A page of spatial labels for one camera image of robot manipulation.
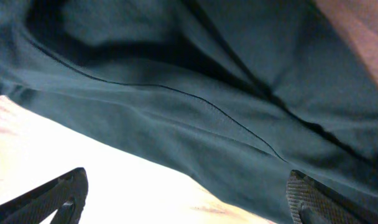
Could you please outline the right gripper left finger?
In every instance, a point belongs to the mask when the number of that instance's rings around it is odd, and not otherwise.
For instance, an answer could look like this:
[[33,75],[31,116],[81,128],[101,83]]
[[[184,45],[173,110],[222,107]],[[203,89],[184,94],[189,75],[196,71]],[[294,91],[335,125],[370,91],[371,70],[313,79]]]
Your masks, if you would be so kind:
[[0,205],[0,224],[41,223],[53,212],[51,224],[78,224],[87,195],[86,171],[77,167]]

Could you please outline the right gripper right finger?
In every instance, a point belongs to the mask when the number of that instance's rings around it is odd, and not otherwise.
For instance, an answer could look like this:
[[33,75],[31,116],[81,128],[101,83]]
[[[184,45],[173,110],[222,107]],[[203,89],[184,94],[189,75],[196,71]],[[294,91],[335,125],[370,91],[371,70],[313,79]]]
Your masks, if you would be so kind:
[[378,214],[298,170],[290,172],[286,198],[294,224],[378,224]]

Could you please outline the black leggings with coral cuffs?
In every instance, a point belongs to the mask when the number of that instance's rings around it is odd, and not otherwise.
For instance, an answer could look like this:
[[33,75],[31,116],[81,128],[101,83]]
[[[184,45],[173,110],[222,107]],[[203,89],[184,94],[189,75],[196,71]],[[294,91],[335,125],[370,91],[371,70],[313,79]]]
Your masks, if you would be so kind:
[[378,85],[315,1],[0,1],[0,96],[289,223],[300,170],[378,215]]

